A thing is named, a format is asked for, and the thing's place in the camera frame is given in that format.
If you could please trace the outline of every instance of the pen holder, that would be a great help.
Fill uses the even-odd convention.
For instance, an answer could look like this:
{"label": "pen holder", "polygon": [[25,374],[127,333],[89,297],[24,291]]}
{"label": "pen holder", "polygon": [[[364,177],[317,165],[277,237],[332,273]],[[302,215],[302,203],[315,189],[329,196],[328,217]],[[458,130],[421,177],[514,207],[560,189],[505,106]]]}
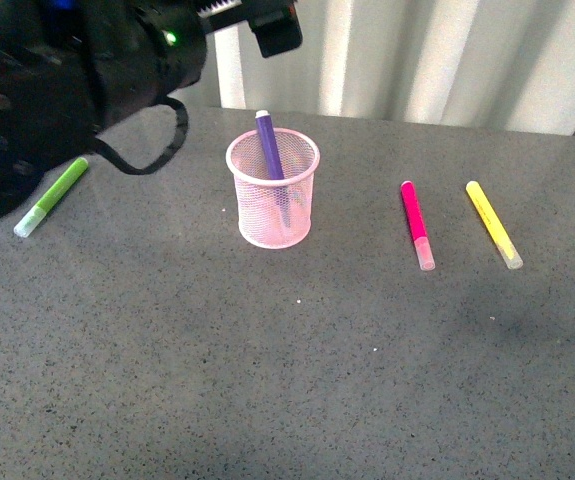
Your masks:
{"label": "pen holder", "polygon": [[287,248],[311,228],[314,171],[320,151],[307,136],[274,128],[284,180],[270,180],[256,130],[242,134],[227,149],[234,174],[238,227],[242,236],[262,248]]}

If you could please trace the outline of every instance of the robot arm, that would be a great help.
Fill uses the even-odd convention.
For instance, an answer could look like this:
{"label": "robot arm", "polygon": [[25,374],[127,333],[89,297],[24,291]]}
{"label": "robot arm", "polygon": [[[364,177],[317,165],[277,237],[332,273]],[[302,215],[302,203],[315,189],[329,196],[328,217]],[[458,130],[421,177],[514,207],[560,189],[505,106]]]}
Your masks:
{"label": "robot arm", "polygon": [[[184,105],[168,97],[200,80],[205,36],[247,21],[263,57],[302,42],[294,0],[0,1],[0,217],[44,173],[88,152],[132,175],[182,146]],[[125,162],[97,135],[142,108],[176,111],[174,140],[150,166]]]}

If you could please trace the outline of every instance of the blue light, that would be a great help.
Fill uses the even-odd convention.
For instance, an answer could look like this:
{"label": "blue light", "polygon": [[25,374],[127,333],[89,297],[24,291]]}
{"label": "blue light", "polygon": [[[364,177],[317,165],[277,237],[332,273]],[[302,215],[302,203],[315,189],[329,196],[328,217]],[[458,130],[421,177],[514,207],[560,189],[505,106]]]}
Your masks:
{"label": "blue light", "polygon": [[78,2],[76,0],[51,0],[51,6],[60,10],[75,10]]}

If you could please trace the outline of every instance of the curtain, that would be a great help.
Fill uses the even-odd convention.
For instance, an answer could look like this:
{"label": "curtain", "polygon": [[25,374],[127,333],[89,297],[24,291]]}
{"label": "curtain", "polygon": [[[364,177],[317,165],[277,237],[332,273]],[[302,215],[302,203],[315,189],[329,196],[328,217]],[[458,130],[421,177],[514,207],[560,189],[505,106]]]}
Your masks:
{"label": "curtain", "polygon": [[575,133],[575,0],[301,0],[303,45],[208,40],[188,104]]}

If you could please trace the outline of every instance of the magenta marker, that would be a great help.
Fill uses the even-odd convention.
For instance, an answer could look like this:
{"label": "magenta marker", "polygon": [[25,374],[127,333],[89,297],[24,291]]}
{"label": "magenta marker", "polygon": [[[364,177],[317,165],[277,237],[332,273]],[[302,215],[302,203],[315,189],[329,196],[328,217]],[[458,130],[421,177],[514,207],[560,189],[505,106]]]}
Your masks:
{"label": "magenta marker", "polygon": [[407,220],[409,221],[409,230],[411,231],[411,238],[416,247],[416,255],[418,255],[418,263],[420,269],[427,271],[433,270],[436,267],[434,256],[431,253],[429,246],[429,239],[427,238],[427,230],[425,230],[425,222],[423,221],[423,214],[420,210],[420,203],[416,196],[416,188],[409,180],[403,182],[400,186],[400,193],[405,203],[405,211],[407,212]]}

